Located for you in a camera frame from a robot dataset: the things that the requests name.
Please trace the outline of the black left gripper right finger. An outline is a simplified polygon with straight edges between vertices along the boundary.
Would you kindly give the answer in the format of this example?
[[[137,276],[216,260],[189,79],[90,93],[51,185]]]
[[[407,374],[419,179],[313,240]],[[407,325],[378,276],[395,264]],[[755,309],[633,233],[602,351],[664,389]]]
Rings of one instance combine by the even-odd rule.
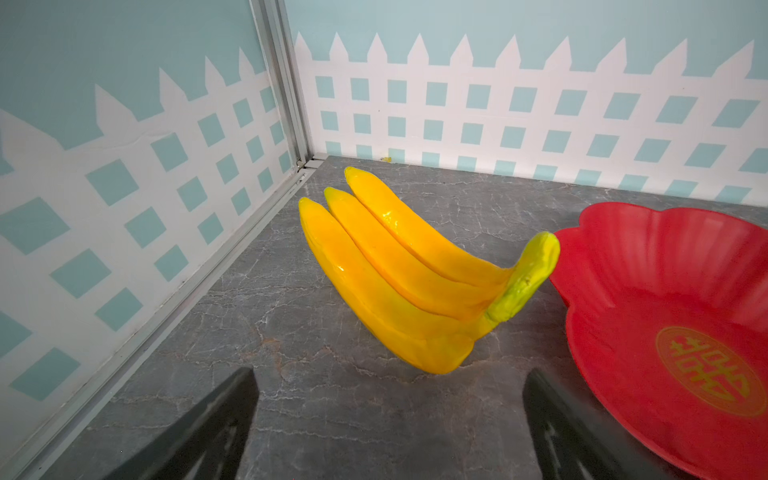
[[[523,405],[544,479],[676,479],[678,472],[629,434],[588,393],[535,368]]]

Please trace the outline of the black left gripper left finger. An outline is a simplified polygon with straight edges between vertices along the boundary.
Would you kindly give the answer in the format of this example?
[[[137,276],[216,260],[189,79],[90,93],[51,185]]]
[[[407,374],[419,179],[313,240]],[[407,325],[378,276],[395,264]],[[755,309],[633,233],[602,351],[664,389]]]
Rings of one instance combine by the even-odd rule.
[[[251,368],[241,367],[108,479],[236,477],[259,399]]]

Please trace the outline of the yellow fake banana bunch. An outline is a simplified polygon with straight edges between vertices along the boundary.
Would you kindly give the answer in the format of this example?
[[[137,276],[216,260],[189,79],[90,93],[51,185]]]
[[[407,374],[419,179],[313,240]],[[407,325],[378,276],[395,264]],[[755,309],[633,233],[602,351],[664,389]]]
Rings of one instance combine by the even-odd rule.
[[[501,268],[445,238],[374,174],[355,167],[344,174],[348,191],[326,188],[324,204],[300,200],[305,238],[359,320],[420,370],[457,369],[555,270],[561,245],[550,232]]]

